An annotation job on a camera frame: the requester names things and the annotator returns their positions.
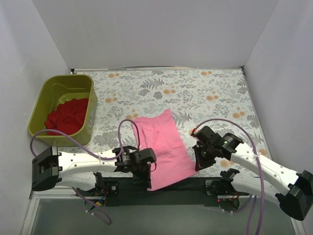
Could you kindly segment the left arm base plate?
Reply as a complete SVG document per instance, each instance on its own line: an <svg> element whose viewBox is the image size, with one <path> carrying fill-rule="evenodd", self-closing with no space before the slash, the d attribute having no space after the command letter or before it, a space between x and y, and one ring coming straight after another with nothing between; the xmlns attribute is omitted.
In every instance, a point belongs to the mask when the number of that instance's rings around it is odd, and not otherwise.
<svg viewBox="0 0 313 235"><path fill-rule="evenodd" d="M95 184L90 190L76 188L84 197L117 196L119 194L118 181L104 181L103 184Z"/></svg>

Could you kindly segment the pink t-shirt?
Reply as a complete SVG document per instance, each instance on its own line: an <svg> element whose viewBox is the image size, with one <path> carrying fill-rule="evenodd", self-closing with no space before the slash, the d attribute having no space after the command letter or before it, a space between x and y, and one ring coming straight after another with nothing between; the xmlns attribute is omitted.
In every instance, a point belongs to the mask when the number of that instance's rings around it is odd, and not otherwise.
<svg viewBox="0 0 313 235"><path fill-rule="evenodd" d="M195 163L187 153L170 109L156 117L136 118L134 122L139 129L140 147L152 148L156 155L148 191L159 190L196 174Z"/></svg>

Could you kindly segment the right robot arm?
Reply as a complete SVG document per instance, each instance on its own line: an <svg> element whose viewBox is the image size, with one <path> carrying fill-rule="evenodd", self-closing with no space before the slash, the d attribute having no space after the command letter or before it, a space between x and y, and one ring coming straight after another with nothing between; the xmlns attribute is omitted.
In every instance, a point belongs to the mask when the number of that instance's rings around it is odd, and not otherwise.
<svg viewBox="0 0 313 235"><path fill-rule="evenodd" d="M197 140L193 146L196 166L200 171L211 167L216 158L239 164L255 174L254 177L230 168L220 172L220 179L208 188L219 195L243 192L263 197L280 207L289 217L303 221L313 206L313 175L304 170L285 168L269 158L253 153L252 148L239 137L227 133L220 136L208 126L193 130Z"/></svg>

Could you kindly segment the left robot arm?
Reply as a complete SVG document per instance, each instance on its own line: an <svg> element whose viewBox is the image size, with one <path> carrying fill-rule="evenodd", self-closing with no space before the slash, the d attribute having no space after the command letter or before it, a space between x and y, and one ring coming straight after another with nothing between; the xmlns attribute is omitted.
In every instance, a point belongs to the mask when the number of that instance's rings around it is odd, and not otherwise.
<svg viewBox="0 0 313 235"><path fill-rule="evenodd" d="M132 173L137 184L151 187L151 165L157 163L151 148L132 146L97 153L67 153L50 147L32 161L33 191L46 191L55 186L78 188L98 196L110 186L104 172Z"/></svg>

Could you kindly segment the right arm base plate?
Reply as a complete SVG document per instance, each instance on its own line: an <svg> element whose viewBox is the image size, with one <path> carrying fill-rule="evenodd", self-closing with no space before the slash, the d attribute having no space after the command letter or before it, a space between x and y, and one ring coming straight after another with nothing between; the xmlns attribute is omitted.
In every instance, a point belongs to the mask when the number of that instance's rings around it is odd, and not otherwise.
<svg viewBox="0 0 313 235"><path fill-rule="evenodd" d="M238 195L248 195L248 193L236 191L230 183L225 183L220 180L206 180L202 190L208 196L236 197Z"/></svg>

